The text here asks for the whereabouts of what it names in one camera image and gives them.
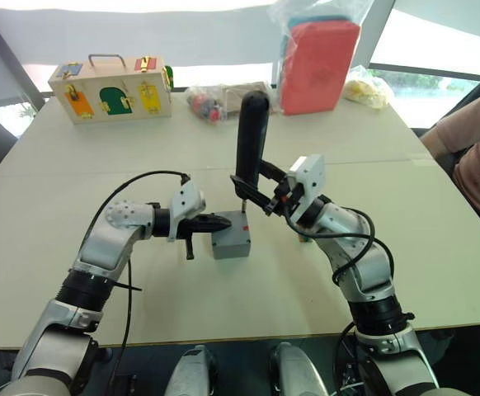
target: metal handle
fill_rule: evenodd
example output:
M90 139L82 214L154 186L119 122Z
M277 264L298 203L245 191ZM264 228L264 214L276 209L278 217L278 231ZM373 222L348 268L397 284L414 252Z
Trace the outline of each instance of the metal handle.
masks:
M88 55L88 60L90 61L90 65L95 68L95 65L93 64L93 60L92 58L96 56L96 57L103 57L103 58L119 58L119 60L121 61L121 63L123 64L123 67L126 68L126 63L125 63L125 60L123 59L123 57L119 54L89 54Z

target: person's arm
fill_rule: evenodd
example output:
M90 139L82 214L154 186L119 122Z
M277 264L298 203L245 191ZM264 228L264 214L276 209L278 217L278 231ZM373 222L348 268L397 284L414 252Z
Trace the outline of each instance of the person's arm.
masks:
M421 137L434 158L455 153L480 141L480 97L446 116Z

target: plastic bag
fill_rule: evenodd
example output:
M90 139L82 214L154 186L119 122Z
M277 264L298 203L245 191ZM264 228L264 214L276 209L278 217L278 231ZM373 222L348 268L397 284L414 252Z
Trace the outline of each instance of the plastic bag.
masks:
M269 8L280 26L277 79L285 114L332 110L341 95L363 23L374 0L279 0Z
M383 109L388 106L394 93L382 78L372 76L359 65L348 73L342 96L373 109Z
M185 90L186 100L194 114L211 123L234 118L240 113L242 99L250 91L263 91L271 99L271 87L265 82L240 85L216 85L212 87L189 87Z

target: gray box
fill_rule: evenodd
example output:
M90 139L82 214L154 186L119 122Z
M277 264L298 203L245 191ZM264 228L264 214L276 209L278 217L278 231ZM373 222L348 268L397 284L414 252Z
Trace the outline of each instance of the gray box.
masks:
M215 215L229 219L231 227L212 234L214 259L249 256L251 236L249 235L247 215L241 210L218 212Z

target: wooden box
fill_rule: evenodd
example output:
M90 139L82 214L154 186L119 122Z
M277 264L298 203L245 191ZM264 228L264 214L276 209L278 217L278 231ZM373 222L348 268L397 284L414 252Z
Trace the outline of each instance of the wooden box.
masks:
M87 62L59 65L48 83L73 123L81 124L170 116L171 81L158 56L91 54Z

